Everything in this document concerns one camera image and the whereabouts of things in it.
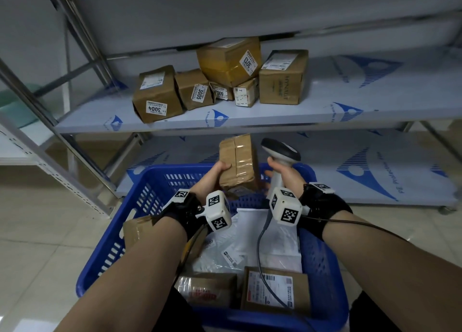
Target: shelf board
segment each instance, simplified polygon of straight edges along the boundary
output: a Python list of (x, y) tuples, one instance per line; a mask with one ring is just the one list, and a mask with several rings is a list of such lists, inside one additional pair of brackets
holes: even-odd
[[(36, 121), (20, 129), (38, 146), (46, 143), (53, 133), (41, 121)], [(0, 135), (0, 165), (35, 165), (36, 161), (22, 152), (21, 148)]]
[(308, 67), (299, 105), (257, 102), (247, 108), (218, 100), (214, 106), (143, 124), (133, 110), (133, 91), (109, 90), (98, 93), (68, 114), (57, 130), (61, 133), (155, 131), (157, 135), (163, 132), (167, 135), (171, 129), (215, 128), (214, 133), (219, 134), (224, 132), (220, 128), (242, 126), (398, 122), (462, 115), (461, 49), (420, 48), (315, 58), (310, 59)]
[[(154, 164), (213, 163), (229, 135), (153, 137), (127, 169), (117, 194), (126, 196), (141, 172)], [(302, 163), (349, 203), (453, 206), (455, 185), (410, 133), (394, 129), (252, 134), (258, 160), (268, 153), (263, 137), (300, 151)]]

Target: forearm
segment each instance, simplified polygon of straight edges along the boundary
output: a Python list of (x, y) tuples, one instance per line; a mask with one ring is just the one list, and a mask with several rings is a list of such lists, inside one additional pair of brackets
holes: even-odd
[[(341, 211), (332, 219), (366, 222)], [(323, 240), (403, 331), (458, 331), (462, 269), (411, 243), (358, 224), (327, 223)]]
[(56, 331), (151, 331), (167, 300), (187, 242), (164, 217), (89, 288)]

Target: blue plastic basket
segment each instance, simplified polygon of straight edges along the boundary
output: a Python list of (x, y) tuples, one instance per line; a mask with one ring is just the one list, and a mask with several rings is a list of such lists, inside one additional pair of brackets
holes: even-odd
[[(179, 188), (191, 188), (213, 164), (155, 165), (143, 171), (133, 185), (117, 214), (96, 246), (77, 280), (76, 292), (81, 297), (85, 291), (125, 252), (122, 224), (131, 218), (159, 213), (161, 207)], [(309, 166), (296, 164), (306, 181), (316, 181)], [(260, 164), (263, 174), (269, 169)], [(260, 208), (262, 194), (240, 197), (230, 202), (231, 212), (236, 208)], [(308, 275), (311, 298), (311, 318), (307, 318), (317, 331), (331, 332), (343, 327), (348, 317), (348, 301), (335, 254), (306, 230), (300, 230), (302, 269)], [(306, 331), (307, 326), (292, 315), (257, 313), (237, 309), (194, 307), (205, 326), (241, 331)]]

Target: hand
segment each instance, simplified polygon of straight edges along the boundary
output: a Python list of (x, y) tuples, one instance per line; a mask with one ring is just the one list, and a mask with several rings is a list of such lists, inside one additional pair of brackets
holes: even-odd
[(218, 178), (222, 171), (231, 167), (231, 164), (218, 161), (194, 186), (189, 190), (193, 192), (200, 203), (204, 206), (207, 195), (213, 191), (219, 190)]
[[(271, 168), (281, 174), (284, 186), (291, 190), (297, 198), (300, 198), (303, 194), (303, 185), (306, 181), (294, 168), (277, 163), (272, 157), (268, 157), (268, 164)], [(269, 177), (273, 176), (273, 172), (266, 170), (265, 174)]]

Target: shelf caster wheel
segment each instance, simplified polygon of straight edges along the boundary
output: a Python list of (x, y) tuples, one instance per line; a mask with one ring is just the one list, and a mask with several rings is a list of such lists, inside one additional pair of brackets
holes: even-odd
[(446, 206), (441, 206), (438, 208), (438, 213), (440, 213), (441, 215), (449, 215), (456, 211), (457, 211), (456, 208), (451, 208), (451, 207), (446, 207)]

